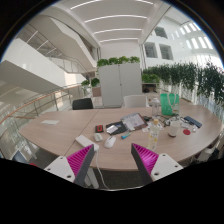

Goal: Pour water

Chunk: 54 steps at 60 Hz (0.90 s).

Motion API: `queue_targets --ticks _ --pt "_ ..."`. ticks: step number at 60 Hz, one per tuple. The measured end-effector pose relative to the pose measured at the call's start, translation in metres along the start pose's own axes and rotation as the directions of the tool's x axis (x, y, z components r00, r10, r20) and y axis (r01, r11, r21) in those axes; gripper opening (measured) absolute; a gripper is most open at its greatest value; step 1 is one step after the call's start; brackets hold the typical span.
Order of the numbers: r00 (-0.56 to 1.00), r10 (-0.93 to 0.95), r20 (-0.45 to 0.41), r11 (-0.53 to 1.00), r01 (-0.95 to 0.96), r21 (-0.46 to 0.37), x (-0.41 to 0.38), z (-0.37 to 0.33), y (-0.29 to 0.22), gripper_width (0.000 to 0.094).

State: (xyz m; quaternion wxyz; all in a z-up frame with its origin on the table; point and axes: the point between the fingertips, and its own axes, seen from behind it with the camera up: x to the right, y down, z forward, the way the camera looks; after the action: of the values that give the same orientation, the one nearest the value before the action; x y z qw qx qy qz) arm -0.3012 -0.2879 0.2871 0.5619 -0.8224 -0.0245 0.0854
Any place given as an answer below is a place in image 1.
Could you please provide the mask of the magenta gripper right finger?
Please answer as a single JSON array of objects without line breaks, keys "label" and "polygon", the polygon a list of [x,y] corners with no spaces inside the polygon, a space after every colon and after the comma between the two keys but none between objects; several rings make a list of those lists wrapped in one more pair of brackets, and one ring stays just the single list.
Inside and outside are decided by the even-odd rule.
[{"label": "magenta gripper right finger", "polygon": [[138,167],[144,185],[182,169],[182,166],[168,154],[157,154],[135,143],[131,145],[131,154]]}]

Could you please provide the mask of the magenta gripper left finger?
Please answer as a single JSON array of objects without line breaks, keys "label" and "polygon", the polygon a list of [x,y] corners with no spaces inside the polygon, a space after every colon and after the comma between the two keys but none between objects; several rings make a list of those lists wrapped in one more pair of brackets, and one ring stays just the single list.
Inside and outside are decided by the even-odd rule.
[{"label": "magenta gripper left finger", "polygon": [[45,171],[83,186],[94,154],[94,145],[91,144],[68,157],[58,156],[45,168]]}]

